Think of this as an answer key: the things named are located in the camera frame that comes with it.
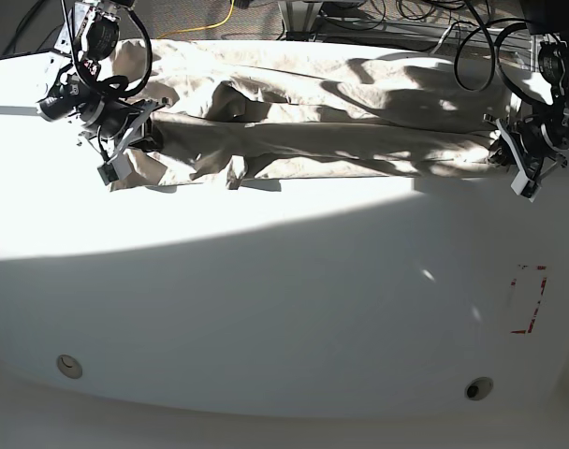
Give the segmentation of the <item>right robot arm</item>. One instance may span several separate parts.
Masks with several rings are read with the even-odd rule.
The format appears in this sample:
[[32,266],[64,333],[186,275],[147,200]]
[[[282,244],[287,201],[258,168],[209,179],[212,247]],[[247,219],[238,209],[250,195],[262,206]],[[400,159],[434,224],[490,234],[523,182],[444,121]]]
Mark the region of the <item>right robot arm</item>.
[[[36,103],[37,115],[49,123],[75,120],[81,128],[79,140],[90,143],[105,162],[126,149],[156,152],[163,148],[151,115],[164,105],[154,100],[129,101],[143,92],[153,68],[152,41],[134,5],[133,1],[77,1],[68,8],[62,2],[65,23],[49,64],[54,79]],[[126,75],[100,78],[101,63],[119,42],[122,10],[143,40],[143,73],[135,86]]]

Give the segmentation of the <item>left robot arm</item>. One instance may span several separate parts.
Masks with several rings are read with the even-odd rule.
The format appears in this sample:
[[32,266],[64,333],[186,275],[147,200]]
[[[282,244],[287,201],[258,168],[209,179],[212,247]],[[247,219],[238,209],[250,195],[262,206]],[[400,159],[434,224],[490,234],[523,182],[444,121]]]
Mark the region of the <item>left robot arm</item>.
[[[555,169],[567,166],[563,153],[569,150],[569,1],[522,1],[520,6],[523,17],[506,18],[508,25],[495,37],[492,48],[496,74],[512,94],[532,108],[532,113],[513,122],[490,116],[485,120],[500,132],[494,159],[501,165],[517,167],[512,190],[533,201],[542,180]],[[532,37],[550,37],[535,53],[538,71],[550,86],[549,104],[526,94],[501,66],[503,42],[522,30]]]

